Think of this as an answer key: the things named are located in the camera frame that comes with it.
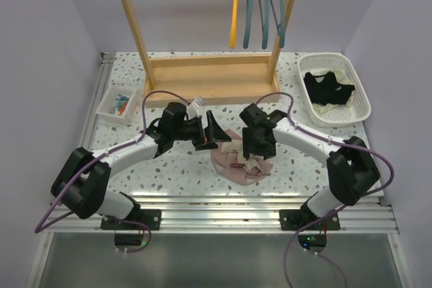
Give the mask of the pink beige underwear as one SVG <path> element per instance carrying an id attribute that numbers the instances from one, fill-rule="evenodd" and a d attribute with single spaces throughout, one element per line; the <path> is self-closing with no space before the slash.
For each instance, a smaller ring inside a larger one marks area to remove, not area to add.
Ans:
<path id="1" fill-rule="evenodd" d="M 242 137 L 232 129 L 226 129 L 231 142 L 218 143 L 211 150 L 211 162 L 215 171 L 226 179 L 239 185 L 252 185 L 271 174 L 273 164 L 261 156 L 243 157 Z"/>

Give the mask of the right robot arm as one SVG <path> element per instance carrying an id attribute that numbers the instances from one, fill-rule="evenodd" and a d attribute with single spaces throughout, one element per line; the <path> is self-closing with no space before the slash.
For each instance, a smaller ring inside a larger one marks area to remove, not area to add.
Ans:
<path id="1" fill-rule="evenodd" d="M 241 113 L 243 156 L 265 160 L 276 156 L 276 146 L 283 144 L 314 158 L 327 168 L 329 184 L 311 196 L 289 220 L 297 227 L 316 229 L 325 215 L 340 206 L 354 206 L 381 177 L 362 139 L 331 140 L 315 134 L 309 127 L 292 123 L 287 114 L 275 110 L 270 114 L 248 105 Z"/>

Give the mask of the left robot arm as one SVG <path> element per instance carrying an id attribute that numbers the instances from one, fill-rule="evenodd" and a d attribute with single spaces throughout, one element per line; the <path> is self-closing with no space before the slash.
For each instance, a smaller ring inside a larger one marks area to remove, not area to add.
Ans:
<path id="1" fill-rule="evenodd" d="M 99 214 L 116 218 L 125 229 L 133 229 L 140 221 L 139 205 L 127 194 L 109 191 L 109 179 L 137 163 L 165 154 L 176 141 L 189 141 L 197 151 L 213 150 L 222 142 L 230 142 L 213 113 L 207 111 L 206 117 L 204 127 L 193 105 L 173 102 L 160 118 L 128 142 L 94 152 L 77 148 L 57 176 L 51 194 L 80 219 Z"/>

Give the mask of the purple clothespin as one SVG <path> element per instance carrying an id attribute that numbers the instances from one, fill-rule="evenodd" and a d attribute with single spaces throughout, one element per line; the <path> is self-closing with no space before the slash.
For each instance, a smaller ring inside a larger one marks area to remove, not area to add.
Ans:
<path id="1" fill-rule="evenodd" d="M 232 168 L 244 168 L 245 164 L 242 164 L 242 163 L 231 163 L 230 167 L 232 167 Z"/>

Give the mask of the black underwear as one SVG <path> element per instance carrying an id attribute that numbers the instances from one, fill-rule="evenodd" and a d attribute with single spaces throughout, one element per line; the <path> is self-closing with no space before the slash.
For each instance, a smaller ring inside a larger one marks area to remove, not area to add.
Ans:
<path id="1" fill-rule="evenodd" d="M 303 82 L 312 104 L 345 105 L 356 90 L 354 85 L 340 84 L 332 71 L 320 76 L 306 72 Z"/>

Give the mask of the yellow plastic hanger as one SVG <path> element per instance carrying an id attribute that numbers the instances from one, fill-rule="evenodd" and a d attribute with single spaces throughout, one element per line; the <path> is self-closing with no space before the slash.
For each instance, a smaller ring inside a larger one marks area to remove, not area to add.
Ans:
<path id="1" fill-rule="evenodd" d="M 238 2 L 239 0 L 233 0 L 232 3 L 232 20 L 231 20 L 231 27 L 230 27 L 230 34 L 229 34 L 229 47 L 231 49 L 234 49 L 236 46 Z"/>

